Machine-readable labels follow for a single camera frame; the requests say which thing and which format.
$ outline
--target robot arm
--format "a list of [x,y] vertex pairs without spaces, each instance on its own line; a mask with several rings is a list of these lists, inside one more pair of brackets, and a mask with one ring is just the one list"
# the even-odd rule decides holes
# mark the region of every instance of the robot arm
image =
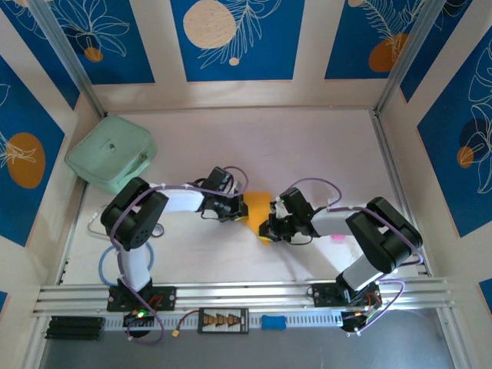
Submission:
[[[224,192],[229,187],[229,192],[238,193],[237,182],[234,183],[232,175],[219,167],[214,168],[207,178],[197,180],[186,186],[216,192]],[[125,209],[137,196],[150,187],[156,187],[156,185],[149,184],[141,178],[133,178],[116,195],[101,215],[101,223],[105,226],[108,235]],[[113,293],[125,295],[128,299],[132,299],[132,296],[126,291],[127,288],[131,288],[139,294],[145,294],[145,300],[148,300],[149,296],[151,298],[151,276],[147,269],[146,250],[142,246],[150,238],[162,213],[214,211],[218,216],[217,220],[221,222],[235,221],[248,216],[248,206],[244,203],[242,194],[235,197],[225,197],[182,188],[151,192],[142,198],[137,206],[139,209],[132,209],[115,232],[115,238],[122,246],[120,269],[125,271],[126,278],[118,279],[117,289],[121,293],[117,291],[113,291]],[[125,285],[123,279],[126,279],[129,285]]]
[[[337,293],[347,304],[357,300],[367,286],[383,274],[391,273],[411,256],[412,250],[404,240],[390,229],[383,231],[384,223],[390,224],[412,243],[422,245],[417,230],[383,198],[367,203],[368,211],[353,212],[349,208],[334,211],[326,207],[314,210],[297,188],[289,188],[271,203],[272,213],[260,225],[259,235],[272,241],[290,241],[297,233],[313,238],[330,234],[350,234],[361,246],[364,255],[342,271],[337,277]],[[384,221],[368,214],[374,212]]]

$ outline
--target white floor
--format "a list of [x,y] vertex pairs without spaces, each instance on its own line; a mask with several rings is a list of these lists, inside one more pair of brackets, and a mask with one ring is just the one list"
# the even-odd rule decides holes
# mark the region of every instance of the white floor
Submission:
[[[323,108],[249,108],[123,115],[146,127],[158,154],[142,177],[182,184],[206,177],[215,165],[237,165],[251,191],[280,194],[303,177],[322,177],[343,191],[341,205],[376,196],[394,203],[391,183],[367,111]],[[324,184],[300,184],[313,206],[334,192]],[[98,260],[109,242],[87,232],[90,217],[112,195],[88,188],[69,251],[64,284],[100,284]],[[241,222],[220,224],[197,213],[161,217],[165,235],[151,238],[154,282],[294,281],[332,279],[362,253],[352,237],[315,239],[308,246],[264,246]],[[95,227],[102,231],[98,220]],[[114,253],[104,264],[109,280],[118,272]],[[399,274],[417,275],[413,267]]]

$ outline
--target blue block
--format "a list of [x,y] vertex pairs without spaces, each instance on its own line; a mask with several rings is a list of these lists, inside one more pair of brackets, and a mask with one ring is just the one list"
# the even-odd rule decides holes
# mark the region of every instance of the blue block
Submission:
[[284,316],[269,317],[268,315],[263,315],[261,317],[261,329],[283,331],[287,329],[287,318]]

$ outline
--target yellow object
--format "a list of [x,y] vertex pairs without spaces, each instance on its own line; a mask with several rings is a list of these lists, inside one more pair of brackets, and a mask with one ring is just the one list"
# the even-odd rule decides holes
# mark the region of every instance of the yellow object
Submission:
[[[268,219],[270,211],[270,192],[245,192],[244,202],[248,206],[249,216],[244,223],[258,236],[260,224]],[[270,241],[267,238],[260,238],[268,246]]]

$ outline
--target orange circle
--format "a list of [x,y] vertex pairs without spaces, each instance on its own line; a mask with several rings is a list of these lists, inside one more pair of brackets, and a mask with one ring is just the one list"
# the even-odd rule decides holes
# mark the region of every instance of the orange circle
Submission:
[[375,72],[391,71],[407,38],[408,34],[399,33],[377,44],[369,57],[369,68]]
[[12,155],[7,160],[8,173],[12,180],[23,188],[38,187],[46,165],[45,150],[41,142],[30,133],[18,133],[8,140],[7,151]]
[[469,168],[474,163],[474,151],[468,146],[463,146],[458,150],[457,160],[462,168]]
[[104,58],[104,55],[98,48],[86,48],[84,55],[93,63],[99,63]]

